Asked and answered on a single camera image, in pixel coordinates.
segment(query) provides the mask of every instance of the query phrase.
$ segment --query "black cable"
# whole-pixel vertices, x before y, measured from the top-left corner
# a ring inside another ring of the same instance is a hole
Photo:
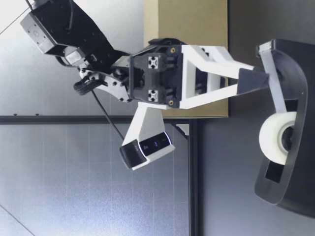
[[[70,4],[70,19],[69,19],[69,27],[68,27],[68,31],[72,30],[72,26],[73,26],[73,15],[74,15],[74,2],[73,0],[69,0],[69,4]]]
[[[30,231],[24,224],[22,224],[21,221],[19,221],[14,215],[12,215],[4,206],[2,206],[0,204],[0,207],[6,212],[8,213],[16,222],[18,222],[25,230],[27,230],[32,236],[35,236],[35,234],[32,233],[32,231]]]
[[[60,65],[65,66],[65,67],[73,67],[72,65],[66,64],[61,57],[55,56],[55,58],[57,59]]]
[[[7,27],[5,27],[4,30],[0,32],[0,35],[3,34],[11,25],[13,25],[13,23],[16,22],[27,10],[28,8],[23,11],[17,18],[15,18]]]
[[[32,5],[30,4],[29,0],[25,0],[25,1],[26,1],[26,3],[28,4],[30,10],[33,11],[33,7],[32,7]]]
[[[112,122],[112,119],[109,117],[108,113],[106,112],[105,108],[103,107],[103,105],[101,104],[101,102],[99,101],[97,95],[95,94],[94,90],[92,90],[92,94],[95,98],[95,100],[97,101],[98,105],[100,106],[100,108],[102,109],[103,113],[105,114],[108,122],[114,127],[114,129],[116,130],[117,134],[119,135],[119,137],[124,140],[125,138],[123,137],[123,135],[121,134],[121,132],[118,130],[118,128],[116,127],[116,125]]]

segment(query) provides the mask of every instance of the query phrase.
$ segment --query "metal beam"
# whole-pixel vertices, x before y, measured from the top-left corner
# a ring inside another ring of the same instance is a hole
[[[131,123],[132,116],[111,116],[116,124]],[[165,123],[189,123],[189,119],[164,119]],[[104,116],[0,116],[0,125],[108,124]]]

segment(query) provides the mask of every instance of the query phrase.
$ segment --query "cardboard box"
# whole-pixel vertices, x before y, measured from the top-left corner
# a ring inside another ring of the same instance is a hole
[[[227,47],[226,0],[144,0],[145,44],[154,38],[187,44]],[[190,110],[171,109],[165,117],[227,117],[228,99]]]

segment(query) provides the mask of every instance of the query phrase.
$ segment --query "white plastic part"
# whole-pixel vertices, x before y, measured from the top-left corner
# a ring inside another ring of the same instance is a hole
[[[221,76],[238,79],[240,69],[253,66],[235,61],[225,47],[183,45],[181,109],[190,109],[237,95],[237,85],[220,88]],[[196,68],[208,73],[207,92],[195,94]]]
[[[123,145],[126,145],[134,140],[137,140],[139,145],[139,143],[143,140],[151,138],[160,133],[166,133],[161,111],[167,109],[168,107],[164,105],[139,102],[138,109],[132,119],[131,125],[124,139]],[[172,145],[170,139],[169,141],[171,145],[162,148],[161,150],[156,151],[148,156],[142,153],[147,161],[141,163],[138,166],[133,167],[132,169],[137,170],[172,152],[175,149],[175,147]]]
[[[288,152],[282,145],[284,131],[294,126],[296,112],[275,113],[263,123],[259,144],[264,155],[272,162],[285,165]]]

